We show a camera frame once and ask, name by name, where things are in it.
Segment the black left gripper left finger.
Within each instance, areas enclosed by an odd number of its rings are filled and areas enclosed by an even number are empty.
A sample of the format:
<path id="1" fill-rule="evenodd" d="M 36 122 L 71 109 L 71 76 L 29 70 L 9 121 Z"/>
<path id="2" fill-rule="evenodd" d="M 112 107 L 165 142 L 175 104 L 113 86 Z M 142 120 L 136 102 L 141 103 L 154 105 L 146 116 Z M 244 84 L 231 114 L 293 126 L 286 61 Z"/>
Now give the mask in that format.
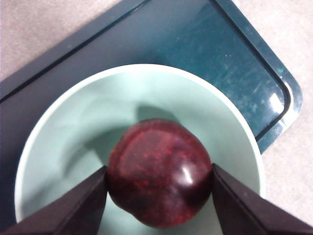
<path id="1" fill-rule="evenodd" d="M 3 235 L 96 235 L 106 206 L 105 166 Z"/>

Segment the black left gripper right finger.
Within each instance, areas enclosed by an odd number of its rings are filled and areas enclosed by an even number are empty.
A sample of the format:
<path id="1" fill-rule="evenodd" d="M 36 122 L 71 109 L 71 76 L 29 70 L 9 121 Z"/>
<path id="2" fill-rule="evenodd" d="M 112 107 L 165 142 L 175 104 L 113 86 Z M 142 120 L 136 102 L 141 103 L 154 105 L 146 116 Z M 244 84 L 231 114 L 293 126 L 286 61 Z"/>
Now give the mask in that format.
<path id="1" fill-rule="evenodd" d="M 217 164 L 213 203 L 224 235 L 311 235 L 313 228 L 262 198 Z"/>

